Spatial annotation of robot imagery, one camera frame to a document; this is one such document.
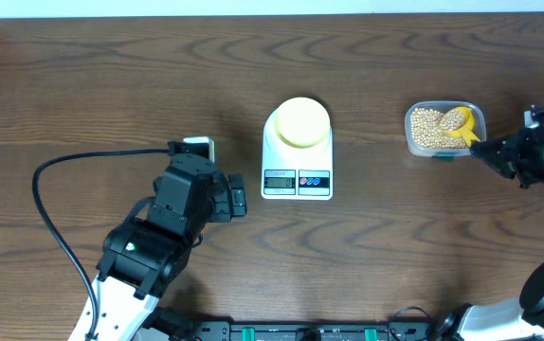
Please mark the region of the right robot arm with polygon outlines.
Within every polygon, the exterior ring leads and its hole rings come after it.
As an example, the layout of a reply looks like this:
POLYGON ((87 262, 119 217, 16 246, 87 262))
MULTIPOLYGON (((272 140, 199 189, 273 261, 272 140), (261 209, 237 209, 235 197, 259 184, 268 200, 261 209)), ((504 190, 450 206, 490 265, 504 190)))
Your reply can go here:
MULTIPOLYGON (((475 142, 473 156, 520 187, 544 184, 544 127, 475 142)), ((431 340, 544 340, 544 262, 518 298, 491 305, 464 304, 440 321, 431 340)))

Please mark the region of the yellow measuring scoop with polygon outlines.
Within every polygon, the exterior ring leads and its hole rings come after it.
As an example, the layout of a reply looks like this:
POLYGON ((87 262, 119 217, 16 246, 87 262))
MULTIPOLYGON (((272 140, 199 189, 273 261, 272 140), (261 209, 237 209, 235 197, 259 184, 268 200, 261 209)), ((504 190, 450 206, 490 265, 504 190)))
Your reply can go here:
POLYGON ((461 138, 467 147, 473 142, 480 142, 480 138, 473 132, 476 120, 472 110, 468 107, 456 107, 445 113, 440 121, 439 128, 444 135, 452 138, 461 138))

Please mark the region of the soybeans pile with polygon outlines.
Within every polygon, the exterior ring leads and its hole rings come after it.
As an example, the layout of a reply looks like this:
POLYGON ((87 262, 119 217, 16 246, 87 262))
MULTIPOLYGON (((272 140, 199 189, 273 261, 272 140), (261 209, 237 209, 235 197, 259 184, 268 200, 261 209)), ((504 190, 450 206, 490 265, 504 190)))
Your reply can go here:
POLYGON ((411 115, 410 125, 414 141, 417 145, 428 149, 467 148, 461 138, 448 137, 439 128, 439 121, 445 113, 427 108, 416 108, 414 110, 411 115))

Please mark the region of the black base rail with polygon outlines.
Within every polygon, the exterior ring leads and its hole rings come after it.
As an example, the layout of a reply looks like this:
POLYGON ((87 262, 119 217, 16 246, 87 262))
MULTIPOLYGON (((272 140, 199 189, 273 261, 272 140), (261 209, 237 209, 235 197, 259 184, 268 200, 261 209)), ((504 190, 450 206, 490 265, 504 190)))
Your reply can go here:
POLYGON ((157 308, 143 324, 146 340, 183 341, 430 341, 437 340, 434 325, 426 320, 395 319, 372 323, 235 322, 197 320, 157 308))

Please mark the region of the white digital kitchen scale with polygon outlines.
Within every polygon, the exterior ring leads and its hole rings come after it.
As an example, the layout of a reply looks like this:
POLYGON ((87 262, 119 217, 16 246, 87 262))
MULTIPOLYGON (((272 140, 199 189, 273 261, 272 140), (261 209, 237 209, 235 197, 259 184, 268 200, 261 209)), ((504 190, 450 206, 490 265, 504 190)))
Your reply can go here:
POLYGON ((314 146, 293 147, 281 139, 277 123, 281 108, 265 122, 261 195, 268 200, 327 201, 334 195, 333 130, 327 118, 307 118, 304 123, 290 118, 291 128, 306 133, 322 127, 326 135, 314 146))

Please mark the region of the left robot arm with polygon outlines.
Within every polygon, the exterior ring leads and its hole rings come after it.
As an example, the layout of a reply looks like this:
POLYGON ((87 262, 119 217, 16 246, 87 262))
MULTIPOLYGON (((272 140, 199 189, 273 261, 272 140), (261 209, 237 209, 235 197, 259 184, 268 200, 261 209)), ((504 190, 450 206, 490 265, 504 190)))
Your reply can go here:
POLYGON ((70 337, 131 340, 185 269, 208 223, 228 223, 247 213, 245 181, 224 175, 206 157, 179 153, 154 180, 153 197, 138 201, 102 245, 98 273, 70 337))

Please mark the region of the clear plastic container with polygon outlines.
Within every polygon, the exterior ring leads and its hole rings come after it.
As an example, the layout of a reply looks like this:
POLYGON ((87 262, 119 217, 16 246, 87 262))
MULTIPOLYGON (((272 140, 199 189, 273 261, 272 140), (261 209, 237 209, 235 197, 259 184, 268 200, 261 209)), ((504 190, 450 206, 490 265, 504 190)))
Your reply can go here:
POLYGON ((464 101, 418 102, 405 115, 405 130, 409 151, 422 157, 466 156, 487 139, 482 111, 464 101))

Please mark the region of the pale yellow bowl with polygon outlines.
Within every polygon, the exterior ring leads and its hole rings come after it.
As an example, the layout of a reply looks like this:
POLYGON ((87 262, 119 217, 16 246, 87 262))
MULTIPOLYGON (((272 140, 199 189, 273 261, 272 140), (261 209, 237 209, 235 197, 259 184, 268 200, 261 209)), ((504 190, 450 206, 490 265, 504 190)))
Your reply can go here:
POLYGON ((321 143, 331 131, 325 107, 310 98, 292 98, 283 102, 274 118, 276 136, 286 145, 305 149, 321 143))

